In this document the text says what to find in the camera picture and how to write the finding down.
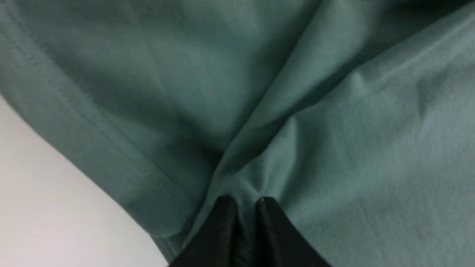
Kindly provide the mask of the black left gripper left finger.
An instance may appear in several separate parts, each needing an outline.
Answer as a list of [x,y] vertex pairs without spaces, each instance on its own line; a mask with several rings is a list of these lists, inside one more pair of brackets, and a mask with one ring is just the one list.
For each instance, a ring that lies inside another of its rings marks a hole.
[[220,196],[200,230],[170,267],[231,267],[238,208],[230,196]]

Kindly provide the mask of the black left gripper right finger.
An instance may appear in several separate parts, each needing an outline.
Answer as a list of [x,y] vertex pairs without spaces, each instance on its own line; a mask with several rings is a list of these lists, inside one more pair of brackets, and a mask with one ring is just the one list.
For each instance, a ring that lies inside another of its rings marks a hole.
[[256,241],[258,267],[330,266],[272,197],[262,197],[256,202]]

